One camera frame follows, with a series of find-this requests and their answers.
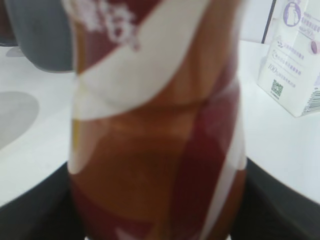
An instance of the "white wall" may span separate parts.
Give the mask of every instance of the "white wall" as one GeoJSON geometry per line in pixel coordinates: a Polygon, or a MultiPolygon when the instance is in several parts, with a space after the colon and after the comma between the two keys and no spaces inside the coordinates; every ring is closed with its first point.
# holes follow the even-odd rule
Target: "white wall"
{"type": "Polygon", "coordinates": [[[273,0],[246,0],[241,30],[242,40],[262,42],[272,2],[273,0]]]}
{"type": "Polygon", "coordinates": [[[265,43],[270,44],[275,32],[277,30],[278,22],[281,21],[282,18],[282,10],[287,3],[288,0],[276,0],[275,8],[273,11],[272,19],[270,22],[269,30],[267,36],[265,38],[265,43]]]}

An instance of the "white wavy stripe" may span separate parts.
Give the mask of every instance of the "white wavy stripe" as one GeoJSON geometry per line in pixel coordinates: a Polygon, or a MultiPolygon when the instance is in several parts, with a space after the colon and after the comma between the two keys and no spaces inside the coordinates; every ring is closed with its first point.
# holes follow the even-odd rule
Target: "white wavy stripe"
{"type": "Polygon", "coordinates": [[[220,178],[209,207],[206,221],[200,235],[200,240],[208,238],[212,227],[216,224],[221,210],[224,207],[237,171],[245,169],[247,159],[244,154],[243,120],[242,114],[239,114],[229,152],[220,173],[220,178]]]}
{"type": "Polygon", "coordinates": [[[73,117],[92,120],[142,106],[180,67],[210,0],[165,0],[140,26],[141,46],[118,47],[79,76],[73,117]]]}

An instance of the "qr code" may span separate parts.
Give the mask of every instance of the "qr code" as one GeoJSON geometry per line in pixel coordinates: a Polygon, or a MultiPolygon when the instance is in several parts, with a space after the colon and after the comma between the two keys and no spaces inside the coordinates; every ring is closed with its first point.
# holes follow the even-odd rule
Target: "qr code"
{"type": "Polygon", "coordinates": [[[276,80],[273,80],[272,88],[271,90],[277,94],[279,97],[282,94],[282,90],[284,89],[284,86],[282,86],[280,83],[278,83],[276,80]]]}

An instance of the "maroon stripe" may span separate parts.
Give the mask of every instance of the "maroon stripe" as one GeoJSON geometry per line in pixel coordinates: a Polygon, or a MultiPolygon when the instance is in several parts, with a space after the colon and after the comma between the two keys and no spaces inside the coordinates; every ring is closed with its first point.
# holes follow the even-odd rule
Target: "maroon stripe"
{"type": "Polygon", "coordinates": [[[195,119],[173,190],[173,240],[197,239],[201,234],[236,125],[240,96],[238,82],[232,82],[236,69],[233,55],[195,119]]]}
{"type": "MultiPolygon", "coordinates": [[[[136,16],[133,22],[136,26],[140,26],[152,10],[162,0],[108,0],[111,4],[126,4],[129,10],[136,16]]],[[[85,69],[92,67],[94,64],[102,60],[110,54],[117,44],[108,39],[107,32],[85,32],[85,69]]]]}

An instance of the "bottle label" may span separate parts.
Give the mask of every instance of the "bottle label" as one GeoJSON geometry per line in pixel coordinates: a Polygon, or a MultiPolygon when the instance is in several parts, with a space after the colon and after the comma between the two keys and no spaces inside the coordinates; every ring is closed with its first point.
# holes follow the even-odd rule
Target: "bottle label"
{"type": "Polygon", "coordinates": [[[77,120],[111,117],[154,98],[181,65],[210,0],[110,2],[64,1],[86,39],[108,45],[78,76],[77,120]]]}

